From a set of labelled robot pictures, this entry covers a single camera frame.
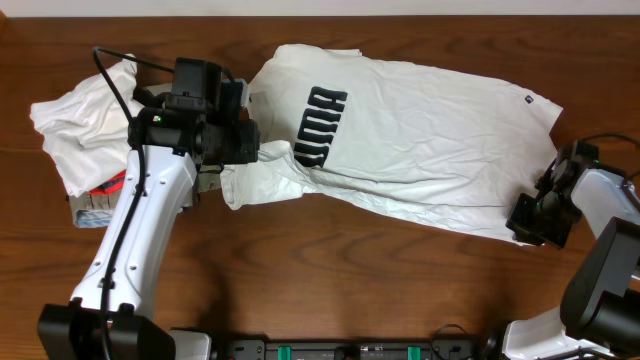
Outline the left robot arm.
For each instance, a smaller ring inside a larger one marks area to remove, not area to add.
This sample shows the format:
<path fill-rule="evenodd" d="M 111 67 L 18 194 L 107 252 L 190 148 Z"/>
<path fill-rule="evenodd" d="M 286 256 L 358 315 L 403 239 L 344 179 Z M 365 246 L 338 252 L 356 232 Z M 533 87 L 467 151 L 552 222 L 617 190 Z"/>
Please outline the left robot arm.
<path fill-rule="evenodd" d="M 37 324 L 50 359 L 211 359 L 203 330 L 153 321 L 156 285 L 176 216 L 201 173 L 257 161 L 257 124 L 241 117 L 245 80 L 205 60 L 179 58 L 170 91 L 139 113 L 122 108 L 132 149 L 124 185 L 90 268 L 66 305 Z"/>

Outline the white printed t-shirt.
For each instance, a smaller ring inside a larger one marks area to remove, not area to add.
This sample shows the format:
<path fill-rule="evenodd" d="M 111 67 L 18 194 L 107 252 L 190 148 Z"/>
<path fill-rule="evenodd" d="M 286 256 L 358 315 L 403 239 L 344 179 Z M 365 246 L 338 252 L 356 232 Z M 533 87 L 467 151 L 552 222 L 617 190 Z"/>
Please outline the white printed t-shirt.
<path fill-rule="evenodd" d="M 323 194 L 503 241 L 517 197 L 556 154 L 562 112 L 504 80 L 303 44 L 278 47 L 248 110 L 260 149 L 222 172 L 230 208 Z"/>

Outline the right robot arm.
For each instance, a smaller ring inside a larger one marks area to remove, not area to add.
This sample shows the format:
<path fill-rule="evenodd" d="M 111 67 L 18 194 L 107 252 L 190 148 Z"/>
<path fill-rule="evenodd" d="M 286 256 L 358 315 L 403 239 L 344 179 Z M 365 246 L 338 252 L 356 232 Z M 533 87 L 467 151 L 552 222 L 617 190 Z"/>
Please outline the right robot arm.
<path fill-rule="evenodd" d="M 585 219 L 595 243 L 558 307 L 510 322 L 487 343 L 498 359 L 631 359 L 639 355 L 639 197 L 633 177 L 603 164 L 597 146 L 577 140 L 561 148 L 521 194 L 506 222 L 515 241 L 566 245 Z"/>

